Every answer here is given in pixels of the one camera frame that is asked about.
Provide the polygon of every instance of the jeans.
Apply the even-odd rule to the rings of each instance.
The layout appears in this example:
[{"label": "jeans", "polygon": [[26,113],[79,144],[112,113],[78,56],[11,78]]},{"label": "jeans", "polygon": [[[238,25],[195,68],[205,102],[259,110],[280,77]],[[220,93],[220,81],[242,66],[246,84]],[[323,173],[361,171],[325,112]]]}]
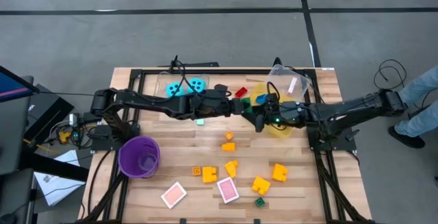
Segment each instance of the jeans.
[{"label": "jeans", "polygon": [[[398,94],[404,103],[411,104],[427,92],[436,89],[438,89],[438,66],[414,79]],[[394,128],[401,135],[416,137],[436,127],[438,127],[438,100],[409,121],[402,121]]]}]

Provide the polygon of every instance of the red block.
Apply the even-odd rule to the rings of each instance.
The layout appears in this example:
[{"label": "red block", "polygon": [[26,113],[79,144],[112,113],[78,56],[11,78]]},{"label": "red block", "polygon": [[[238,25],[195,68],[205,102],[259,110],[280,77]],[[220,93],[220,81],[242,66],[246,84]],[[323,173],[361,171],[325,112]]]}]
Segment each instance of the red block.
[{"label": "red block", "polygon": [[240,90],[238,90],[234,95],[237,98],[240,98],[240,97],[243,97],[247,92],[248,92],[248,90],[245,87],[241,87]]}]

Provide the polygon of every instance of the purple cup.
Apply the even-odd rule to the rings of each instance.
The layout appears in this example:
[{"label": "purple cup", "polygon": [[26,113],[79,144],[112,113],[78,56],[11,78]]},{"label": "purple cup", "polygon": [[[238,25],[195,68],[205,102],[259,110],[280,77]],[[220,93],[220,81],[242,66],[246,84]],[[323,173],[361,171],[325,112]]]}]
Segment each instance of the purple cup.
[{"label": "purple cup", "polygon": [[158,144],[146,136],[130,139],[118,151],[118,166],[130,178],[152,177],[158,164]]}]

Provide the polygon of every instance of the transparent container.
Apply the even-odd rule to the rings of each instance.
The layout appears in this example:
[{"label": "transparent container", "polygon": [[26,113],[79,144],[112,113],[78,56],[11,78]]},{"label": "transparent container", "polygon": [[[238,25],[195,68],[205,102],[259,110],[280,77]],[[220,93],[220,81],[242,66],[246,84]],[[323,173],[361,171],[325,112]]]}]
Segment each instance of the transparent container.
[{"label": "transparent container", "polygon": [[301,100],[310,84],[306,77],[279,64],[272,67],[265,82],[272,82],[279,90],[280,101]]},{"label": "transparent container", "polygon": [[[209,81],[210,78],[208,77],[207,74],[186,74],[185,77],[187,78],[187,80],[191,80],[191,79],[201,79],[205,82],[205,87],[204,89],[208,89],[209,88]],[[154,95],[156,97],[168,97],[168,94],[166,92],[166,87],[169,84],[173,84],[173,83],[178,83],[181,81],[182,76],[177,73],[177,74],[170,74],[167,72],[162,72],[160,74],[158,74],[157,77],[157,83],[155,85],[155,91],[154,91]],[[184,94],[188,94],[188,88],[189,86],[187,85],[187,83],[185,81],[183,81],[181,88],[184,91]]]}]

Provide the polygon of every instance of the green block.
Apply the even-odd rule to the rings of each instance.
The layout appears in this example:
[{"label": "green block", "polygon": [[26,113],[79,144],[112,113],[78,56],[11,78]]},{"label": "green block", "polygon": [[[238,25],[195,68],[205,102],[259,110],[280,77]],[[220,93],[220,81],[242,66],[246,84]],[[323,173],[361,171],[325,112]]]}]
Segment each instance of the green block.
[{"label": "green block", "polygon": [[259,197],[257,200],[255,200],[255,205],[261,208],[265,206],[265,201],[261,197]]},{"label": "green block", "polygon": [[197,125],[204,125],[204,119],[197,119],[196,124]]},{"label": "green block", "polygon": [[252,107],[252,105],[251,105],[251,99],[250,99],[249,97],[247,97],[247,98],[241,98],[241,99],[240,99],[240,102],[242,102],[242,103],[247,103],[247,105],[249,105],[249,106],[244,110],[245,113],[252,113],[252,112],[253,112],[253,107]]}]

